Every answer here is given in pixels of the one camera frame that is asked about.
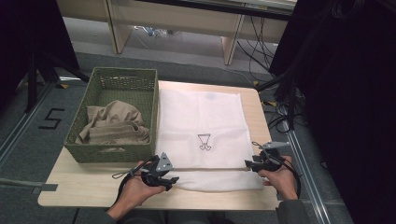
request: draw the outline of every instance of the hand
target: hand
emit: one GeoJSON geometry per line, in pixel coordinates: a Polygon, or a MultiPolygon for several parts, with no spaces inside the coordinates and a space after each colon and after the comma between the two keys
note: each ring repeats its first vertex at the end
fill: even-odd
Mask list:
{"type": "MultiPolygon", "coordinates": [[[[289,162],[291,165],[291,157],[284,156],[285,162],[289,162]]],[[[281,166],[277,171],[270,172],[266,170],[260,170],[259,176],[267,177],[269,181],[262,182],[265,186],[273,186],[283,197],[284,200],[297,200],[297,194],[294,187],[294,176],[293,173],[288,170],[285,166],[281,166]]]]}
{"type": "Polygon", "coordinates": [[[149,197],[162,193],[166,190],[164,186],[149,187],[140,176],[134,176],[126,182],[119,200],[108,209],[107,213],[116,220],[120,220],[129,211],[142,205],[149,197]]]}

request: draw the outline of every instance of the white towel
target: white towel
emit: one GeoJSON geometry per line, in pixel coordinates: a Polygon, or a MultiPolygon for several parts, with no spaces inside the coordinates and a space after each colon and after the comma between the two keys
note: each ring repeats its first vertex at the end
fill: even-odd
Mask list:
{"type": "Polygon", "coordinates": [[[245,168],[253,147],[239,94],[208,91],[160,91],[156,154],[163,152],[178,175],[176,186],[200,191],[261,189],[262,181],[245,168]],[[203,171],[202,169],[233,171],[203,171]]]}

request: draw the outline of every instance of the wooden table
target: wooden table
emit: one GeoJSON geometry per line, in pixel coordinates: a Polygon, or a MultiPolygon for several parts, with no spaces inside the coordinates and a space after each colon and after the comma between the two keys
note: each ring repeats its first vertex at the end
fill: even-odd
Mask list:
{"type": "MultiPolygon", "coordinates": [[[[160,81],[160,89],[179,91],[217,91],[240,93],[252,141],[268,142],[271,137],[258,93],[253,89],[160,81]]],[[[56,161],[47,184],[57,184],[56,191],[42,191],[38,203],[56,207],[109,207],[117,196],[120,179],[112,175],[134,167],[131,163],[77,163],[66,148],[56,161]]],[[[274,210],[279,204],[276,190],[239,190],[198,192],[173,187],[144,202],[145,209],[184,210],[274,210]]]]}

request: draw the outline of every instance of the basket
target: basket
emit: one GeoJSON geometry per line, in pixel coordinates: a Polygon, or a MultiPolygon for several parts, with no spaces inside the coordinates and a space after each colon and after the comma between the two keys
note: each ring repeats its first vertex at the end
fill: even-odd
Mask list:
{"type": "Polygon", "coordinates": [[[145,161],[155,153],[158,113],[158,77],[155,69],[95,67],[64,146],[78,163],[145,161]],[[87,106],[106,106],[120,100],[135,106],[149,128],[146,144],[76,144],[88,124],[87,106]]]}

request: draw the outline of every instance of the gray carpet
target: gray carpet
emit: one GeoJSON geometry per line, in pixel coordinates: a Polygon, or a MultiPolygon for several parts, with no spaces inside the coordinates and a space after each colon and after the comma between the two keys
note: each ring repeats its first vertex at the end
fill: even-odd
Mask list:
{"type": "MultiPolygon", "coordinates": [[[[81,71],[87,75],[91,73],[95,66],[109,66],[155,68],[158,70],[160,80],[170,81],[252,87],[249,82],[256,80],[248,72],[241,72],[243,76],[218,68],[196,65],[131,60],[83,53],[78,53],[77,56],[81,71]]],[[[71,77],[63,69],[58,69],[58,73],[60,76],[71,77]]],[[[262,80],[271,79],[269,75],[254,74],[254,76],[262,80]]],[[[55,88],[50,92],[23,135],[22,140],[0,168],[0,177],[35,182],[45,182],[47,180],[62,149],[64,138],[86,87],[86,84],[81,81],[69,81],[67,84],[69,86],[66,89],[55,88]],[[52,117],[61,119],[58,127],[54,130],[39,129],[39,126],[54,125],[54,121],[45,120],[52,108],[64,109],[64,111],[54,111],[51,114],[52,117]]],[[[24,86],[16,93],[8,108],[1,112],[1,141],[6,139],[9,130],[15,126],[21,117],[22,110],[25,107],[25,99],[27,99],[26,94],[26,87],[24,86]]],[[[263,100],[273,100],[272,94],[273,91],[264,91],[261,93],[261,98],[263,100]]],[[[269,121],[273,115],[271,111],[274,111],[274,108],[266,106],[264,111],[267,121],[269,121]]],[[[288,140],[284,133],[278,133],[275,129],[270,130],[270,132],[273,141],[288,140]]],[[[311,137],[309,128],[296,125],[296,132],[332,222],[352,223],[331,176],[319,164],[320,153],[311,137]]],[[[292,155],[289,148],[282,149],[281,153],[292,155]]],[[[38,195],[32,193],[32,188],[0,186],[0,189],[0,223],[72,223],[76,209],[41,207],[36,202],[38,195]]],[[[312,223],[318,223],[312,204],[304,189],[304,183],[301,199],[312,223]]],[[[100,211],[100,209],[80,209],[76,223],[86,223],[91,216],[100,211]]],[[[226,212],[225,215],[235,224],[276,223],[276,212],[226,212]]]]}

